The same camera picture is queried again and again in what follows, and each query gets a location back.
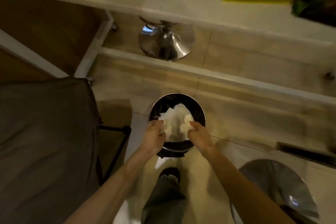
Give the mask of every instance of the black metal frame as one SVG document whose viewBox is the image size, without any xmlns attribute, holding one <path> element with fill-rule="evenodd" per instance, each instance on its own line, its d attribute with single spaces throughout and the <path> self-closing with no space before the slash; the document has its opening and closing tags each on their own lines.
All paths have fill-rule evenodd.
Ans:
<svg viewBox="0 0 336 224">
<path fill-rule="evenodd" d="M 96 172 L 98 175 L 98 180 L 99 180 L 99 185 L 102 186 L 104 184 L 104 182 L 106 182 L 108 180 L 108 178 L 110 177 L 112 170 L 114 168 L 114 166 L 116 165 L 116 162 L 121 154 L 121 151 L 124 148 L 124 145 L 126 143 L 126 141 L 128 140 L 129 135 L 131 134 L 131 127 L 129 126 L 124 126 L 123 128 L 115 128 L 115 127 L 109 127 L 109 126 L 99 126 L 100 129 L 102 130 L 109 130 L 109 131 L 116 131 L 116 132 L 122 132 L 124 133 L 125 137 L 122 140 L 117 153 L 115 154 L 115 156 L 113 157 L 113 160 L 110 164 L 110 166 L 108 167 L 106 174 L 103 175 L 103 171 L 102 171 L 102 166 L 100 164 L 100 159 L 99 156 L 97 156 L 97 163 L 96 163 Z"/>
</svg>

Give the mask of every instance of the gray fabric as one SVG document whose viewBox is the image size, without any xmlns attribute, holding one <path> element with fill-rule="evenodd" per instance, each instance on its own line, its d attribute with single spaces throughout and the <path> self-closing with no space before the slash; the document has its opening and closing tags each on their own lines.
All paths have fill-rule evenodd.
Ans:
<svg viewBox="0 0 336 224">
<path fill-rule="evenodd" d="M 0 86 L 0 223 L 62 223 L 98 185 L 99 116 L 84 79 Z"/>
<path fill-rule="evenodd" d="M 163 175 L 142 210 L 141 224 L 181 224 L 185 207 L 179 184 Z"/>
</svg>

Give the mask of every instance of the person's left arm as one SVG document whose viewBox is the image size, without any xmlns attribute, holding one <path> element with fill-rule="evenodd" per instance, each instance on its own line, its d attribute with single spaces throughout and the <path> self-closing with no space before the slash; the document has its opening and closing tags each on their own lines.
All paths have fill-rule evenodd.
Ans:
<svg viewBox="0 0 336 224">
<path fill-rule="evenodd" d="M 166 139 L 166 134 L 160 135 L 162 124 L 162 120 L 154 120 L 148 124 L 139 149 L 96 193 L 70 215 L 64 224 L 111 224 L 113 222 L 143 167 L 161 150 Z"/>
</svg>

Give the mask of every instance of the black shoe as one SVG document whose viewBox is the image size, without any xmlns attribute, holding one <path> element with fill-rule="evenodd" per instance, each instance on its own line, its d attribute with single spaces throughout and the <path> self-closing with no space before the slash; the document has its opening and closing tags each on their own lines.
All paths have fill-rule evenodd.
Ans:
<svg viewBox="0 0 336 224">
<path fill-rule="evenodd" d="M 172 178 L 174 178 L 177 183 L 180 183 L 180 171 L 176 167 L 168 167 L 164 169 L 160 173 L 159 177 L 161 177 L 162 175 L 166 175 L 168 177 L 173 176 Z"/>
</svg>

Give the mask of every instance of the gray pants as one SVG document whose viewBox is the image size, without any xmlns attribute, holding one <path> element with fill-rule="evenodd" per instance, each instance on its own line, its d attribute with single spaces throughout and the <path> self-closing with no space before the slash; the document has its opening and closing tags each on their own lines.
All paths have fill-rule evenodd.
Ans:
<svg viewBox="0 0 336 224">
<path fill-rule="evenodd" d="M 163 175 L 142 210 L 141 224 L 181 224 L 185 206 L 179 184 Z"/>
</svg>

